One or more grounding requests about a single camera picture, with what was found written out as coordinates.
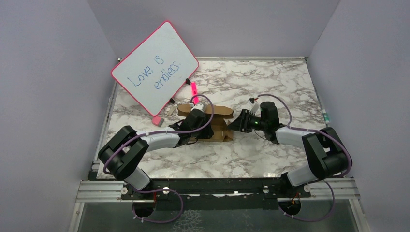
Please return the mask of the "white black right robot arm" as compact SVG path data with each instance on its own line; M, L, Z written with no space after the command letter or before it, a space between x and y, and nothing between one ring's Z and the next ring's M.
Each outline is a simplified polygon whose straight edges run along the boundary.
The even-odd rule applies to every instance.
M304 150L307 164L281 175L279 191L286 197L298 191L298 186L323 180L351 168L352 159L347 154L335 130L289 128L280 123L278 109L271 101L254 104L251 110L242 109L228 129L243 133L262 131L265 138L281 145L292 145Z

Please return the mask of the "brown cardboard box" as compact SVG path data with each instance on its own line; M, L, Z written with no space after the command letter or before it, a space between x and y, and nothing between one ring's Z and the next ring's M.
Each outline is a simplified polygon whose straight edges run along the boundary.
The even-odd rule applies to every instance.
M210 124L191 141L195 142L198 139L206 142L230 142L234 140L233 131L228 129L228 125L231 123L230 120L233 119L233 109L217 105L214 105L213 108L214 114Z

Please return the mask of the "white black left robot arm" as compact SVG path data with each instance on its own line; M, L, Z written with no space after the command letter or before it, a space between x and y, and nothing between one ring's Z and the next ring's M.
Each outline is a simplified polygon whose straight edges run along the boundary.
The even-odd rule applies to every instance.
M143 156L150 151L188 145L192 138L199 140L203 135L210 136L212 119L212 114L193 109L185 119L164 130L137 132L131 126L124 126L100 149L98 159L104 164L106 174L133 186L139 198L147 198L152 185L150 177L138 167Z

